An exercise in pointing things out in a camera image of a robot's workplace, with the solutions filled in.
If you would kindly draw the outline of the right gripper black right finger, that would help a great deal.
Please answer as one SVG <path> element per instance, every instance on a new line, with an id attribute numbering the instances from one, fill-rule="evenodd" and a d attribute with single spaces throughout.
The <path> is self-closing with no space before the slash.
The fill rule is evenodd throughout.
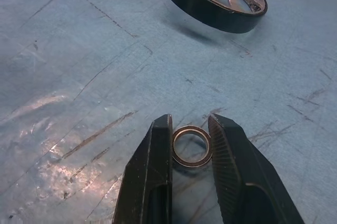
<path id="1" fill-rule="evenodd" d="M 224 224 L 305 224 L 274 166 L 240 125 L 213 113 L 208 129 Z"/>

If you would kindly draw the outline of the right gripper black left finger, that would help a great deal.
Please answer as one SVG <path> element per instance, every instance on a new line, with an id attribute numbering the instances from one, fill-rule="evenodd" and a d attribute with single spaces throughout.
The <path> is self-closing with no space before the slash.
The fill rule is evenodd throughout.
<path id="1" fill-rule="evenodd" d="M 155 119 L 127 163 L 112 224 L 172 224 L 172 116 Z"/>

